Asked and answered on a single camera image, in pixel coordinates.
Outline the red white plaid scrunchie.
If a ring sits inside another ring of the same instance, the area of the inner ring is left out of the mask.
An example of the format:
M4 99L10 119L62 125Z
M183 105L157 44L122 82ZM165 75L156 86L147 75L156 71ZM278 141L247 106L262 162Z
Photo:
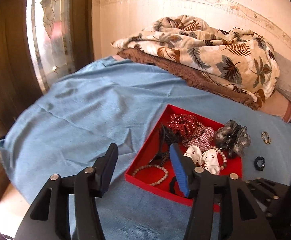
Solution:
M197 126L194 130L193 136L188 141L182 141L183 146L196 146L202 152L205 152L211 148L211 142L214 139L214 129L210 126L203 127Z

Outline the grey pillow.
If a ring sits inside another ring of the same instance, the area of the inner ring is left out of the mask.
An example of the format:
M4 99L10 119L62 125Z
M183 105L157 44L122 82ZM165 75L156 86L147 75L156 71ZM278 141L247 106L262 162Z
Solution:
M280 69L276 89L291 102L291 61L280 53L274 52L274 55Z

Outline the red jewelry box tray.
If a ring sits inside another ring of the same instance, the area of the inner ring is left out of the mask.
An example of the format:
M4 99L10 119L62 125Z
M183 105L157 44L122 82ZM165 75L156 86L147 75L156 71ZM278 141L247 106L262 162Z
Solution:
M224 124L205 116L168 104L134 161L125 172L125 179L145 191L179 204L192 206L193 200L184 196L178 183L175 183L174 190L170 191L170 182L175 174L170 159L162 161L164 155L169 153L169 144L163 139L162 126L167 126L174 114L193 115L204 126L210 126L215 131L224 126Z

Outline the white dotted scrunchie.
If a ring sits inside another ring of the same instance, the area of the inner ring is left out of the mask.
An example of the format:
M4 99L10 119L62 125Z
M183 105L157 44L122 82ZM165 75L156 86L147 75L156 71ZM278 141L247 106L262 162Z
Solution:
M219 152L214 148L202 152L197 146L189 146L184 156L192 159L196 166L203 167L213 175L219 175L221 166L219 165L218 154Z

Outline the pink striped mattress cover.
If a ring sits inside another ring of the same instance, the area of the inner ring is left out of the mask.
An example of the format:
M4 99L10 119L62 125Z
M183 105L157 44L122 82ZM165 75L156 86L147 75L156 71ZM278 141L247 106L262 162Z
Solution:
M291 102L275 91L273 95L268 98L259 111L280 117L284 122L291 123Z

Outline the black feather hair clip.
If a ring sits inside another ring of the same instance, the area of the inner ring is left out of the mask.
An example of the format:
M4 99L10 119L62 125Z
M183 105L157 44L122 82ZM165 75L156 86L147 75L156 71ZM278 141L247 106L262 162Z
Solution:
M159 150L155 156L149 161L149 165L159 165L162 167L164 163L170 158L169 148L174 143L181 141L181 133L174 132L169 127L161 124L159 130Z

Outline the stained glass door panel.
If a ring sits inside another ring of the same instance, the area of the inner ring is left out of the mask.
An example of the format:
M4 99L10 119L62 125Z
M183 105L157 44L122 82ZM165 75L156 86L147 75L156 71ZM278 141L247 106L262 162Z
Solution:
M27 0L28 47L42 93L75 72L69 10L70 0Z

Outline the floral leaf print blanket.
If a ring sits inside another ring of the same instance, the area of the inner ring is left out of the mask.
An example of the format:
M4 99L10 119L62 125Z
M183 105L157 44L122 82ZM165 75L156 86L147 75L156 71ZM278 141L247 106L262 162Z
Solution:
M249 29L212 28L194 16L161 18L111 45L198 70L221 87L247 94L258 106L272 96L280 75L273 46L264 37Z

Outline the dark red dotted scrunchie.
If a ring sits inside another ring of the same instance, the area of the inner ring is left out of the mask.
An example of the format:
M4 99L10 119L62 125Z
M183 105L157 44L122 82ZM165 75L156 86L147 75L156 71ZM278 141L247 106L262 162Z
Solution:
M184 141L192 139L194 135L204 130L203 124L191 114L173 114L167 123L167 128Z

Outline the light blue bed sheet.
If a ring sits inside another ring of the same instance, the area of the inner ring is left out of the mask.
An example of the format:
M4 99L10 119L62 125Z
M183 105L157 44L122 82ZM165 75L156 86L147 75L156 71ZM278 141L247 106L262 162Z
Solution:
M58 80L26 109L3 140L6 173L31 203L49 177L92 165L115 143L119 157L109 191L97 199L107 239L182 239L190 207L128 183L124 173L166 105L219 123L235 120L252 142L242 161L246 180L291 182L291 124L189 87L156 66L107 57Z

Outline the grey sheer scrunchie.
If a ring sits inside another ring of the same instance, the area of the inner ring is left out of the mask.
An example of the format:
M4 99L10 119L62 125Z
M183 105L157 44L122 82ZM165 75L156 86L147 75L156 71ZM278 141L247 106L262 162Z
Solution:
M226 150L230 158L243 157L244 148L251 144L251 137L246 126L241 126L234 120L228 120L224 127L215 132L214 142L216 147Z

